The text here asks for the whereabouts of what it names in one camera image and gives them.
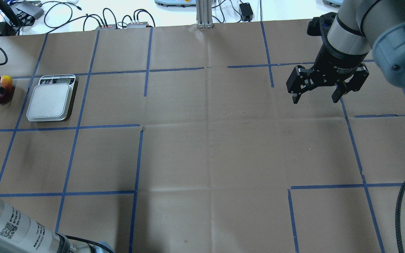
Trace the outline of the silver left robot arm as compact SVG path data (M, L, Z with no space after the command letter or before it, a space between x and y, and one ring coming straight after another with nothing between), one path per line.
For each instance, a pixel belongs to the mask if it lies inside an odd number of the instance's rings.
M52 232L36 220L0 200L0 253L112 253L98 243Z

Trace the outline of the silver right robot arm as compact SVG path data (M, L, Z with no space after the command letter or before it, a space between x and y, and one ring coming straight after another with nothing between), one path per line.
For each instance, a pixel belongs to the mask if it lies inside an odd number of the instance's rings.
M333 103L359 91L370 52L385 79L405 89L405 0L344 0L337 13L314 17L307 35L321 37L322 45L313 66L297 65L286 81L294 104L318 87L336 88Z

